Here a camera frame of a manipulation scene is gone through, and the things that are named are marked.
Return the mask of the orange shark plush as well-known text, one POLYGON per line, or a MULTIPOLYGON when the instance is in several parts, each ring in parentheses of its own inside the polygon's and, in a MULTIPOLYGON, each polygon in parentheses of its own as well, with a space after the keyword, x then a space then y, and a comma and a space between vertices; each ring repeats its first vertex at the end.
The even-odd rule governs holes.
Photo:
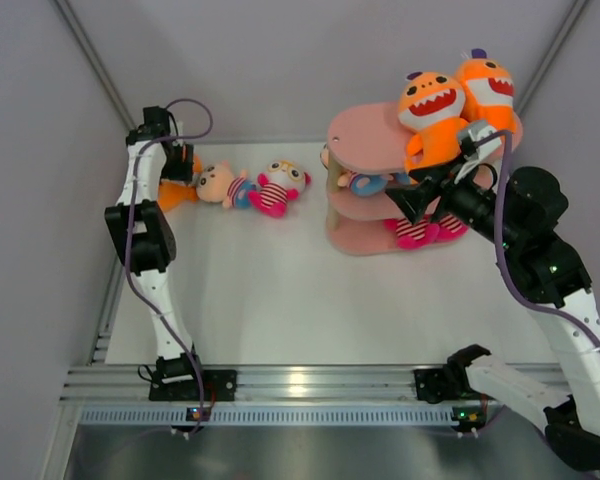
POLYGON ((412 133, 406 144, 405 170, 427 168, 455 158, 457 134, 468 122, 462 117, 466 96, 453 77, 439 72, 413 72, 398 102, 398 120, 412 133))
POLYGON ((192 173, 190 183, 162 179, 158 189, 158 204, 163 212, 169 212, 182 203, 196 203, 199 200, 196 188, 200 175, 203 172, 202 162, 197 154, 193 155, 192 173))
POLYGON ((485 120, 496 130, 517 130, 513 109, 515 87, 510 73, 486 51, 471 50, 470 57, 456 70, 465 104, 461 116, 469 123, 485 120))

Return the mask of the doll plush striped shirt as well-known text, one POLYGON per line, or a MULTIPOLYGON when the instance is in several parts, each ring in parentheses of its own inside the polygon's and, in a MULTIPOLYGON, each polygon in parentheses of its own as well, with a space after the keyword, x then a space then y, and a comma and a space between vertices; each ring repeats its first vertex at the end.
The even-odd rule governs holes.
POLYGON ((235 174, 226 161, 205 167, 196 186, 201 201, 221 204, 224 209, 250 208, 249 193, 256 190, 246 169, 235 174))

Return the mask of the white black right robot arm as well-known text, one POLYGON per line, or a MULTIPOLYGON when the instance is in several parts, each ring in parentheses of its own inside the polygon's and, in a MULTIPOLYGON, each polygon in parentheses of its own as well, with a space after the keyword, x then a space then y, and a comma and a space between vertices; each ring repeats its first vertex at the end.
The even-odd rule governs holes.
POLYGON ((555 231, 568 207, 558 180, 521 167, 492 191, 461 177, 452 163, 413 174, 419 184, 390 188, 388 198, 412 222, 436 200, 438 213, 493 243, 505 286, 538 322, 569 386, 553 390, 470 345, 443 366, 444 392, 491 397, 538 429, 569 467, 600 470, 600 315, 580 255, 555 231))

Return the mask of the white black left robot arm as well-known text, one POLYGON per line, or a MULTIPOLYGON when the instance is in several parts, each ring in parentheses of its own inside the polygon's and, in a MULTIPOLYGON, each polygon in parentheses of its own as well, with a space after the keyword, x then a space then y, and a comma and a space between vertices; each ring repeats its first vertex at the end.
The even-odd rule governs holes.
POLYGON ((169 109, 143 109, 143 121, 125 139, 127 173, 104 219, 131 291, 148 308, 157 359, 150 381, 184 399, 199 397, 206 376, 173 299, 170 265, 177 246, 165 210, 190 194, 201 172, 194 146, 180 135, 169 109))

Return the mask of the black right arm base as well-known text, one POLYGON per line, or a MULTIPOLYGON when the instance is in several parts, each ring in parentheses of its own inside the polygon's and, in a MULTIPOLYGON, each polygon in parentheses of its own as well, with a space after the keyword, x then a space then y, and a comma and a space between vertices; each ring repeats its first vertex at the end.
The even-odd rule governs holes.
POLYGON ((438 404, 461 397, 457 375, 447 366, 416 369, 414 380, 416 396, 420 401, 438 404))

